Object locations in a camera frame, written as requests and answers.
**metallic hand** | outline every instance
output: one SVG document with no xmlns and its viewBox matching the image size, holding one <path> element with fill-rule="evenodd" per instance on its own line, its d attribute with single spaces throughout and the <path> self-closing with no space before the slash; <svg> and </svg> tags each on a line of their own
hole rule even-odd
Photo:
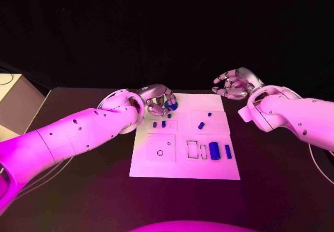
<svg viewBox="0 0 334 232">
<path fill-rule="evenodd" d="M 247 95 L 252 95 L 265 86 L 263 82 L 246 68 L 227 71 L 213 80 L 213 83 L 217 84 L 222 80 L 224 80 L 224 87 L 213 87 L 211 91 L 233 100 L 245 99 Z"/>
<path fill-rule="evenodd" d="M 175 104 L 175 96 L 164 85 L 150 85 L 137 90 L 135 93 L 139 95 L 144 105 L 147 105 L 147 110 L 152 115 L 161 116 L 173 110 L 171 108 L 162 108 L 165 98 L 168 105 Z"/>
</svg>

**robotic hand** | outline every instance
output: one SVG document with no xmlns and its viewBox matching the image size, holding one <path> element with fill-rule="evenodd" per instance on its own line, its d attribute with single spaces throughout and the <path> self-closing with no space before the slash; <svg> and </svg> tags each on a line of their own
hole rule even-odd
<svg viewBox="0 0 334 232">
<path fill-rule="evenodd" d="M 162 108 L 164 95 L 167 108 Z M 144 122 L 145 106 L 152 115 L 161 116 L 175 104 L 175 96 L 164 85 L 150 85 L 135 93 L 121 89 L 106 96 L 96 109 L 86 109 L 1 142 L 0 215 L 43 170 L 98 147 L 118 134 L 131 132 Z"/>
<path fill-rule="evenodd" d="M 227 71 L 214 79 L 224 87 L 211 91 L 233 100 L 249 96 L 237 111 L 245 122 L 253 121 L 265 132 L 288 128 L 306 143 L 334 151 L 334 102 L 305 98 L 286 87 L 266 86 L 246 68 Z"/>
</svg>

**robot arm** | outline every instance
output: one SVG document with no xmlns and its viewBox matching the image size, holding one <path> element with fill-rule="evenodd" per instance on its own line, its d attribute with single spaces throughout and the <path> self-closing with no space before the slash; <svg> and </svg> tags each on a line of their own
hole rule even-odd
<svg viewBox="0 0 334 232">
<path fill-rule="evenodd" d="M 0 214 L 31 178 L 62 160 L 89 151 L 118 134 L 131 132 L 144 121 L 148 100 L 175 97 L 164 85 L 151 85 L 137 93 L 121 89 L 102 100 L 98 109 L 86 109 L 43 128 L 0 143 Z M 162 115 L 171 108 L 155 105 Z"/>
<path fill-rule="evenodd" d="M 253 121 L 265 132 L 285 127 L 299 140 L 334 150 L 334 102 L 302 99 L 286 87 L 265 86 L 246 68 L 226 72 L 213 82 L 223 79 L 224 87 L 213 87 L 213 92 L 234 100 L 249 96 L 247 105 L 239 110 L 245 122 Z"/>
</svg>

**blue block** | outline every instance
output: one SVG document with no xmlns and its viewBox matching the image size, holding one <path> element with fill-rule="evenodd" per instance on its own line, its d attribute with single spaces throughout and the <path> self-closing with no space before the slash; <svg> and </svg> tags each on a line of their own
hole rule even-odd
<svg viewBox="0 0 334 232">
<path fill-rule="evenodd" d="M 171 104 L 171 105 L 168 105 L 168 101 L 165 101 L 165 104 L 164 104 L 164 107 L 165 108 L 171 108 L 173 110 L 175 110 L 177 109 L 177 102 L 174 103 L 174 104 Z"/>
<path fill-rule="evenodd" d="M 201 130 L 203 126 L 204 126 L 204 123 L 201 122 L 200 125 L 198 125 L 200 130 Z"/>
<path fill-rule="evenodd" d="M 227 159 L 232 159 L 232 154 L 230 154 L 230 147 L 229 147 L 229 145 L 224 145 L 224 150 L 226 150 Z"/>
<path fill-rule="evenodd" d="M 209 143 L 209 148 L 210 148 L 210 159 L 219 160 L 220 154 L 219 154 L 217 143 L 216 142 Z"/>
</svg>

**dark table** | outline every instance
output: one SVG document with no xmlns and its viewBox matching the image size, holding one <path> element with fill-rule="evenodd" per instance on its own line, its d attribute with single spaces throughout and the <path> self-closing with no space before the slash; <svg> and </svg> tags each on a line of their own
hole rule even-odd
<svg viewBox="0 0 334 232">
<path fill-rule="evenodd" d="M 29 131 L 95 108 L 112 91 L 53 89 Z M 125 232 L 171 220 L 270 232 L 334 231 L 334 185 L 315 168 L 308 145 L 286 129 L 265 133 L 245 123 L 237 114 L 245 104 L 223 99 L 240 181 L 128 177 L 132 131 L 76 156 L 59 175 L 13 202 L 0 231 Z"/>
</svg>

